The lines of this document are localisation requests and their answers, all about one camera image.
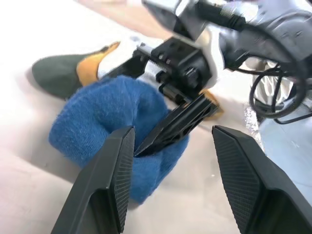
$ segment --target white table surface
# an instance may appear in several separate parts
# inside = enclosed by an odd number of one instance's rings
[[[0,233],[49,234],[80,169],[49,145],[64,102],[34,88],[29,69],[44,56],[95,51],[130,31],[71,0],[4,1],[0,22]],[[237,82],[214,89],[225,106],[236,105],[218,123],[244,131],[248,92]],[[238,233],[208,131],[192,132],[174,170],[128,212],[124,233]]]

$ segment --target blue towel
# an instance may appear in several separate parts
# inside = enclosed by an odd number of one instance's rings
[[[84,167],[119,128],[134,126],[135,149],[169,110],[162,94],[150,85],[120,76],[83,87],[69,99],[54,122],[49,141]],[[176,165],[188,137],[161,152],[134,158],[130,198],[143,203]]]

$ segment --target blue cloth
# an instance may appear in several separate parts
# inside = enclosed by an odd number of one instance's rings
[[[162,94],[150,85],[125,76],[106,79],[81,88],[69,99],[49,141],[84,167],[114,130],[134,126],[136,149],[168,112]],[[135,157],[130,198],[143,203],[176,165],[187,143],[188,137],[157,154]]]

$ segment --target dark green fabric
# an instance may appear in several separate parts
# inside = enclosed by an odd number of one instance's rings
[[[61,99],[68,99],[82,87],[76,72],[78,63],[85,57],[98,52],[42,58],[32,67],[34,79],[49,94]]]

